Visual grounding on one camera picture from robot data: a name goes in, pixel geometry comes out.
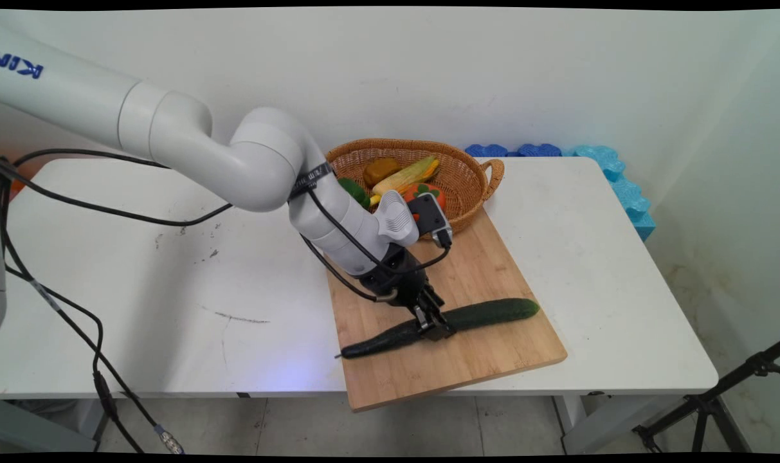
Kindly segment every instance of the blue foam block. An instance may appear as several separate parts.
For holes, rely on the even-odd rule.
[[[636,228],[636,232],[642,238],[642,241],[646,241],[655,229],[655,222],[653,222],[652,217],[648,213],[645,213],[639,220],[633,222],[633,226]]]
[[[624,162],[619,161],[619,153],[616,153],[610,147],[583,145],[575,147],[571,156],[584,156],[584,158],[595,159],[595,162],[598,162],[608,181],[616,181],[626,167]]]
[[[548,143],[539,146],[525,144],[518,149],[518,154],[528,158],[555,158],[561,155],[561,150]]]
[[[507,156],[507,149],[501,145],[487,145],[481,146],[479,144],[469,145],[464,152],[472,156],[473,158],[505,158]]]
[[[648,239],[649,235],[655,229],[655,222],[649,216],[649,199],[642,196],[642,189],[624,177],[624,162],[619,160],[619,153],[610,147],[581,145],[572,150],[560,150],[558,147],[544,143],[536,146],[524,144],[519,147],[518,152],[508,152],[501,145],[479,144],[470,145],[466,152],[470,156],[478,158],[534,158],[535,156],[584,156],[598,162],[604,176],[610,182],[613,192],[619,198],[621,206],[627,213],[630,222],[636,228],[636,232],[642,241]]]
[[[640,220],[646,214],[649,209],[649,199],[642,196],[642,187],[628,181],[624,175],[619,175],[616,181],[610,182],[610,186],[619,197],[621,206],[627,212],[631,222]]]

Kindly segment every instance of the wicker basket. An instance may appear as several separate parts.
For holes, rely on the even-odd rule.
[[[354,179],[364,184],[364,168],[378,158],[394,158],[401,167],[410,166],[419,159],[435,155],[439,159],[439,171],[428,183],[435,185],[446,194],[446,218],[452,225],[453,234],[457,234],[469,224],[478,213],[478,209],[495,193],[504,177],[504,163],[491,159],[484,164],[463,152],[436,141],[389,140],[389,138],[364,138],[343,144],[331,150],[327,155],[338,177]],[[487,182],[487,168],[493,173]],[[429,233],[424,238],[430,239]]]

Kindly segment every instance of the white robotic arm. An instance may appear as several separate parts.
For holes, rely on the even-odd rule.
[[[443,301],[404,248],[418,240],[419,228],[401,196],[390,191],[377,213],[369,214],[336,177],[314,177],[327,166],[324,153],[307,129],[283,111],[254,109],[224,146],[210,137],[210,110],[195,98],[102,68],[3,27],[0,103],[177,170],[238,208],[266,212],[289,200],[293,226],[341,269],[390,304],[410,309],[428,337],[440,339],[451,333],[432,329],[443,325],[439,311]],[[329,216],[310,194],[291,197],[296,185],[310,179],[315,184],[313,196]],[[434,201],[431,207],[446,223]]]

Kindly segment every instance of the bamboo cutting board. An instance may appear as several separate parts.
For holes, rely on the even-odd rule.
[[[442,252],[431,241],[419,241],[409,249],[420,262]],[[426,271],[445,301],[443,311],[504,297],[536,301],[483,208],[472,225],[455,236],[448,257]],[[329,272],[327,281],[340,347],[412,318],[407,308],[362,299]],[[350,281],[360,287],[358,281]],[[564,358],[567,352],[541,310],[526,320],[470,329],[437,342],[421,340],[342,362],[349,404],[358,412],[552,365]]]

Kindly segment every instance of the yellow vegetable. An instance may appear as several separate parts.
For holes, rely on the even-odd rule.
[[[439,161],[436,159],[436,156],[428,156],[421,161],[404,167],[404,169],[399,170],[379,182],[375,187],[372,187],[370,205],[378,204],[381,201],[381,196],[390,190],[398,191],[403,196],[411,186],[426,182],[433,177],[437,167],[439,167]]]

